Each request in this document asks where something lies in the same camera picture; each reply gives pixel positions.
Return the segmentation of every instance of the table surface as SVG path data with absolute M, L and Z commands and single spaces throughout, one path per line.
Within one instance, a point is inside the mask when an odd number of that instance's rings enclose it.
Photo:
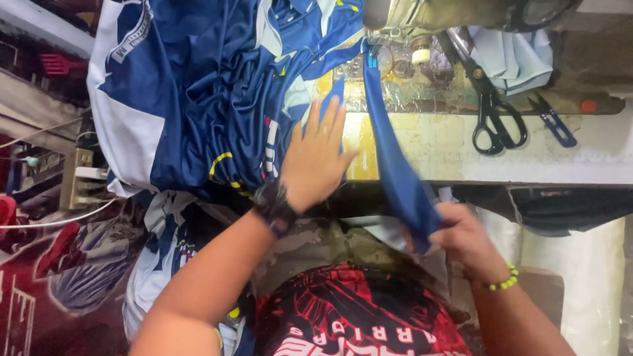
M 329 92 L 332 73 L 306 83 L 314 97 Z M 390 113 L 404 155 L 420 177 L 429 181 L 511 184 L 633 184 L 633 105 L 615 115 L 561 115 L 578 145 L 560 146 L 535 115 L 524 115 L 527 143 L 498 156 L 475 151 L 475 115 L 447 113 Z M 515 137 L 511 117 L 502 117 Z M 344 148 L 357 147 L 358 157 L 348 179 L 379 178 L 372 126 L 367 113 L 348 113 Z

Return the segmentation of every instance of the blue-handled thread snips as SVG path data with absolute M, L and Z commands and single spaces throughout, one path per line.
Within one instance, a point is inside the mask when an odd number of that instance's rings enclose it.
M 556 140 L 565 148 L 576 146 L 578 141 L 576 141 L 576 138 L 574 138 L 565 123 L 558 117 L 554 109 L 552 109 L 549 103 L 539 93 L 535 92 L 534 94 L 539 101 L 538 103 L 530 98 L 527 98 L 527 100 L 534 110 L 539 113 L 545 126 L 550 129 Z

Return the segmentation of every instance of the blue fabric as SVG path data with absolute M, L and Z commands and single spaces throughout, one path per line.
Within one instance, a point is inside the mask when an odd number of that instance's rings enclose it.
M 396 216 L 409 227 L 416 252 L 425 253 L 430 247 L 429 235 L 438 230 L 441 219 L 429 200 L 430 186 L 420 180 L 400 150 L 382 98 L 377 60 L 364 52 L 365 97 L 376 142 L 380 183 Z
M 263 46 L 253 49 L 257 0 L 126 3 L 116 19 L 118 42 L 129 40 L 142 19 L 147 19 L 146 33 L 132 49 L 111 53 L 98 89 L 131 109 L 165 119 L 149 183 L 207 200 L 216 194 L 215 183 L 249 196 L 273 175 L 266 170 L 265 148 L 274 149 L 279 171 L 291 130 L 308 107 L 282 113 L 284 94 L 303 72 L 315 79 L 353 58 L 349 50 L 346 56 L 326 52 L 362 29 L 361 0 L 335 7 L 325 37 L 317 3 L 309 11 L 310 2 L 299 3 L 303 7 L 274 1 L 267 14 L 284 53 L 292 54 L 283 58 Z M 103 115 L 112 114 L 105 110 Z M 272 128 L 275 142 L 268 144 Z

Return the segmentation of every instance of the graphic print t-shirt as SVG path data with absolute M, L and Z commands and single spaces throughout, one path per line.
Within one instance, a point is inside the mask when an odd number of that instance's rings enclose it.
M 307 270 L 260 298 L 255 334 L 256 355 L 470 355 L 422 285 L 357 265 Z

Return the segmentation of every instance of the blue jersey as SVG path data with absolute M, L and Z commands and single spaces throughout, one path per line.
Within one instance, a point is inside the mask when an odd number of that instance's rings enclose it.
M 87 84 L 108 187 L 251 196 L 279 174 L 303 80 L 359 53 L 361 0 L 105 0 Z

